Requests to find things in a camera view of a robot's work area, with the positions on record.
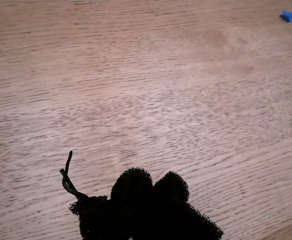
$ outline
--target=dark textured fabric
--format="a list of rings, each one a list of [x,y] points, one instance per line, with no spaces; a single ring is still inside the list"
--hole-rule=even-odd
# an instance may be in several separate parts
[[[79,218],[83,240],[220,240],[223,235],[187,202],[188,186],[175,172],[153,186],[144,169],[128,169],[110,196],[93,196],[70,205]]]

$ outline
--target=black drawstring bag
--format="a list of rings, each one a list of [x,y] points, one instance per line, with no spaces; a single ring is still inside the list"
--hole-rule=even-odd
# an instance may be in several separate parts
[[[79,218],[83,240],[220,240],[223,231],[187,201],[187,183],[168,172],[153,185],[148,172],[130,168],[123,172],[107,196],[76,190],[68,177],[70,151],[62,185],[77,202],[69,210]]]

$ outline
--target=drawstring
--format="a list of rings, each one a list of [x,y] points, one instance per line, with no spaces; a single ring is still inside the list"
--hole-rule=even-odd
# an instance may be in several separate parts
[[[62,175],[62,186],[64,187],[64,189],[69,192],[70,194],[75,195],[75,197],[77,198],[78,201],[84,201],[86,199],[88,199],[89,197],[84,194],[81,193],[79,191],[76,190],[75,186],[72,184],[70,178],[68,177],[68,169],[70,167],[70,162],[72,159],[72,155],[73,155],[73,151],[69,152],[69,156],[66,162],[66,166],[65,166],[65,170],[61,169],[60,173]]]

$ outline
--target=wooden table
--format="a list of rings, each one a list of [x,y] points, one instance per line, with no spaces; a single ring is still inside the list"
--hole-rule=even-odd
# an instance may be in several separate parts
[[[0,240],[176,171],[225,240],[292,240],[292,0],[0,0]]]

